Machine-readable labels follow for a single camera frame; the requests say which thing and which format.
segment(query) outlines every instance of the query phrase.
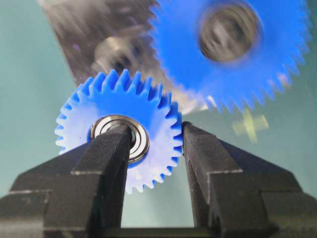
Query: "small blue gear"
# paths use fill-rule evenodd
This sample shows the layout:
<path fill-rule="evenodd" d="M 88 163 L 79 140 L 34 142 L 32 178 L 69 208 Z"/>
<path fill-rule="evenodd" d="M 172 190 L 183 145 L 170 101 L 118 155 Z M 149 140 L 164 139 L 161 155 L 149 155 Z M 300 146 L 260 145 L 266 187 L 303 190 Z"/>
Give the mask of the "small blue gear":
<path fill-rule="evenodd" d="M 92 125 L 110 115 L 121 115 L 137 121 L 148 134 L 149 148 L 138 163 L 129 164 L 126 181 L 127 193 L 135 187 L 153 188 L 171 175 L 182 152 L 182 115 L 171 94 L 162 95 L 162 84 L 151 87 L 152 79 L 141 81 L 137 72 L 130 79 L 128 70 L 119 77 L 115 70 L 106 76 L 99 73 L 80 85 L 60 109 L 56 119 L 56 144 L 60 154 L 78 147 L 90 139 Z"/>

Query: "large blue gear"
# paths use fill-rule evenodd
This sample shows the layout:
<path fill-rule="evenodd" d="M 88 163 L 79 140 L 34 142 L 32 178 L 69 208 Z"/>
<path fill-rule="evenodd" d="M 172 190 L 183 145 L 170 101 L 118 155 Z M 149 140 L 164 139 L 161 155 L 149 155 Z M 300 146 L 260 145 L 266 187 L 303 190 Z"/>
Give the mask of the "large blue gear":
<path fill-rule="evenodd" d="M 298 74 L 310 40 L 309 10 L 305 0 L 157 0 L 152 9 L 153 48 L 170 78 L 185 89 L 200 93 L 209 108 L 243 111 L 274 99 Z M 259 20 L 259 39 L 239 60 L 216 63 L 200 49 L 199 28 L 205 9 L 213 5 L 243 3 Z"/>

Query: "green background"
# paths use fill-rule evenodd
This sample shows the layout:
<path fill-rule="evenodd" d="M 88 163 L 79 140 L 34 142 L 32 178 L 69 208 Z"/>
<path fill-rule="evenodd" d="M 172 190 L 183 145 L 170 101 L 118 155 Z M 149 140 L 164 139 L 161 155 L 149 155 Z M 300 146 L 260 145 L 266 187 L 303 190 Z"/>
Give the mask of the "green background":
<path fill-rule="evenodd" d="M 303 190 L 317 197 L 317 1 L 310 0 L 310 54 L 293 85 L 252 115 L 264 115 L 269 129 L 258 142 L 237 136 L 238 112 L 199 112 L 184 116 L 224 141 L 292 171 Z M 75 89 L 54 34 L 34 0 L 0 0 L 0 196 L 21 172 L 58 154 L 55 118 Z M 126 195 L 125 227 L 193 226 L 183 159 L 173 175 L 154 189 Z"/>

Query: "blurred gear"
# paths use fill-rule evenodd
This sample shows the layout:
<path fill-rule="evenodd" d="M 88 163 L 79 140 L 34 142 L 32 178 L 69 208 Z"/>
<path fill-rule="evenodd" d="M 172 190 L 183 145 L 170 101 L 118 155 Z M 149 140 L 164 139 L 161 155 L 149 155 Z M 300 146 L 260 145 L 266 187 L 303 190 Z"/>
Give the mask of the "blurred gear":
<path fill-rule="evenodd" d="M 305 0 L 157 0 L 153 48 L 168 76 L 230 112 L 274 99 L 308 51 Z"/>

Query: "plastic gear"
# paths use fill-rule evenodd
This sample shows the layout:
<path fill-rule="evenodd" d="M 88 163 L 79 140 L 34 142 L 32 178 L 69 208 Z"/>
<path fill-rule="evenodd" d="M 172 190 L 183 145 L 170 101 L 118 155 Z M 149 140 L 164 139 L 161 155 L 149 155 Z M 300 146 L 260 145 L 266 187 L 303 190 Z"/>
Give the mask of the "plastic gear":
<path fill-rule="evenodd" d="M 299 74 L 308 52 L 309 10 L 305 0 L 157 0 L 152 8 L 153 48 L 169 77 L 185 89 L 200 93 L 211 109 L 243 111 L 255 100 L 274 99 L 274 90 L 283 92 L 291 84 L 289 73 Z M 242 3 L 258 18 L 256 44 L 239 59 L 218 63 L 200 49 L 199 28 L 206 9 L 221 4 Z"/>
<path fill-rule="evenodd" d="M 162 95 L 162 84 L 151 87 L 152 79 L 141 81 L 137 72 L 130 79 L 128 70 L 119 77 L 115 70 L 106 76 L 99 73 L 81 84 L 61 108 L 56 119 L 56 144 L 60 154 L 90 140 L 91 126 L 98 119 L 121 115 L 134 119 L 147 132 L 149 149 L 143 159 L 128 165 L 126 191 L 142 192 L 144 185 L 153 188 L 171 175 L 182 151 L 182 115 L 171 94 Z"/>

